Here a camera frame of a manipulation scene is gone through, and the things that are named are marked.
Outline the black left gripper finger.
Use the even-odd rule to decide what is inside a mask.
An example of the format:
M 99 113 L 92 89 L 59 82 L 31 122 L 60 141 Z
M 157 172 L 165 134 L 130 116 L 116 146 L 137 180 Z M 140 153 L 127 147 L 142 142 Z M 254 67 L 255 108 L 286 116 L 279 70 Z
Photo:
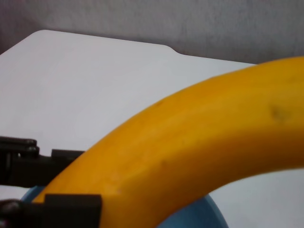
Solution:
M 16 199 L 0 201 L 2 228 L 97 228 L 100 195 L 47 194 L 44 202 Z
M 0 138 L 0 184 L 15 187 L 47 186 L 83 151 L 53 149 L 50 156 L 40 153 L 37 140 Z

